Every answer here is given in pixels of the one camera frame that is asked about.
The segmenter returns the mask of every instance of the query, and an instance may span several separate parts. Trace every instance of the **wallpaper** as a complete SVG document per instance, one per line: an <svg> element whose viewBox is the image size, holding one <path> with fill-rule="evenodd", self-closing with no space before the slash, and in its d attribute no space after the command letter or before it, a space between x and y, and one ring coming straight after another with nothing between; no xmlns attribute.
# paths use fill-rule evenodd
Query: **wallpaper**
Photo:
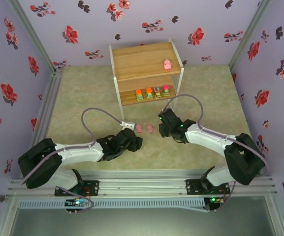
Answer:
<svg viewBox="0 0 284 236"><path fill-rule="evenodd" d="M284 206L284 1L272 1L232 73Z"/></svg>
<svg viewBox="0 0 284 236"><path fill-rule="evenodd" d="M17 159L27 151L50 70L15 14L0 0L0 209Z"/></svg>
<svg viewBox="0 0 284 236"><path fill-rule="evenodd" d="M172 37L184 64L229 64L260 0L19 0L54 67L110 65Z"/></svg>

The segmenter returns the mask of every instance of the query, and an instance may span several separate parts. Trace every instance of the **small pink toy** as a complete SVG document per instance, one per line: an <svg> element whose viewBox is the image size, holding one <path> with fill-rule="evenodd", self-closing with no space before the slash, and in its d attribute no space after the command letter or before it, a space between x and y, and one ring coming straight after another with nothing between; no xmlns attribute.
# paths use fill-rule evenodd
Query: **small pink toy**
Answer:
<svg viewBox="0 0 284 236"><path fill-rule="evenodd" d="M142 126L140 124L136 125L136 131L137 131L137 133L141 133L142 132Z"/></svg>
<svg viewBox="0 0 284 236"><path fill-rule="evenodd" d="M165 68L165 70L170 70L171 69L171 66L172 66L172 63L170 60L166 59L164 62L163 62L163 68Z"/></svg>
<svg viewBox="0 0 284 236"><path fill-rule="evenodd" d="M150 134L152 134L154 132L154 127L151 124L147 124L146 128L147 128L147 131Z"/></svg>

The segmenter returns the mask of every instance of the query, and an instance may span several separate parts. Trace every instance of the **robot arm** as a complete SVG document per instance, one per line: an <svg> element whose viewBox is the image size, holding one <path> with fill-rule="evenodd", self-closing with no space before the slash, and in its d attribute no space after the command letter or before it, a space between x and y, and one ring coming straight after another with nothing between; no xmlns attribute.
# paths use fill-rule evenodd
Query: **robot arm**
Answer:
<svg viewBox="0 0 284 236"><path fill-rule="evenodd" d="M60 186L78 193L84 183L77 170L67 170L66 165L79 162L110 161L120 156L125 150L137 151L142 146L142 138L136 137L133 130L124 128L116 136L109 135L97 139L94 143L62 145L44 139L18 159L24 177L52 153L26 181L27 188L37 188L44 184Z"/></svg>
<svg viewBox="0 0 284 236"><path fill-rule="evenodd" d="M201 184L206 190L232 181L248 185L264 167L264 162L257 155L234 142L241 142L261 154L247 134L234 136L206 128L202 130L195 121L187 119L182 122L171 109L162 111L158 116L162 121L159 125L162 137L172 136L179 143L202 145L226 159L225 164L210 168L202 176Z"/></svg>

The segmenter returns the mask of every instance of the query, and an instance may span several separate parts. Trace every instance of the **wooden shelf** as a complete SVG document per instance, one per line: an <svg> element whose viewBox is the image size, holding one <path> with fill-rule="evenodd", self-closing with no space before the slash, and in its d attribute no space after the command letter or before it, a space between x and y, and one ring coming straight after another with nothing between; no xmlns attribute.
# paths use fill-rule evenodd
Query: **wooden shelf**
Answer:
<svg viewBox="0 0 284 236"><path fill-rule="evenodd" d="M141 89L142 95L143 95L143 98L144 98L142 101L137 101L136 96L135 96L135 90L120 92L120 98L121 98L122 106L165 100L165 99L170 99L170 98L176 96L176 91L175 91L175 87L173 86L173 84L169 84L170 96L163 96L163 93L162 93L163 86L157 86L157 87L159 87L160 93L161 93L161 98L158 98L158 99L155 99L154 94L153 94L152 99L146 99L146 89L145 88Z"/></svg>
<svg viewBox="0 0 284 236"><path fill-rule="evenodd" d="M117 81L177 75L181 72L171 42L112 50ZM163 62L169 59L172 68L166 71Z"/></svg>
<svg viewBox="0 0 284 236"><path fill-rule="evenodd" d="M160 87L164 85L173 85L170 75L118 81L120 92L127 92L136 89L146 89L148 87Z"/></svg>

